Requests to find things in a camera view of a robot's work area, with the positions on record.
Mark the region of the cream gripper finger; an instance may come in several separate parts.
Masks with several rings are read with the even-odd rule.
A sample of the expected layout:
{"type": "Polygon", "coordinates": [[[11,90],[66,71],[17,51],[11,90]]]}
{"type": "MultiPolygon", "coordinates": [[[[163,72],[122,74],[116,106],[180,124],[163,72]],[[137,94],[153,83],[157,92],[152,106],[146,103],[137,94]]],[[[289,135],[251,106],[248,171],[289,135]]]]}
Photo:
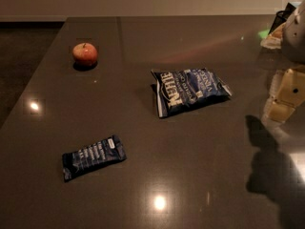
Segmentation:
{"type": "Polygon", "coordinates": [[[285,123],[305,101],[305,70],[290,68],[274,74],[263,116],[267,121],[285,123]]]}

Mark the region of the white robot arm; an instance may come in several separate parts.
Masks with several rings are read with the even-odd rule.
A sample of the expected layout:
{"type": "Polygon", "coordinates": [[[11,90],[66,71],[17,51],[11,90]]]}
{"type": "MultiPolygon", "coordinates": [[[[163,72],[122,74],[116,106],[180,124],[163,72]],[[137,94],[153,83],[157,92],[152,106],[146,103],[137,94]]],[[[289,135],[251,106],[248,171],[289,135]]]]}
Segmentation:
{"type": "Polygon", "coordinates": [[[293,63],[287,70],[274,74],[263,117],[265,121],[283,124],[305,101],[305,1],[297,3],[288,17],[272,27],[260,45],[269,50],[281,50],[293,63]]]}

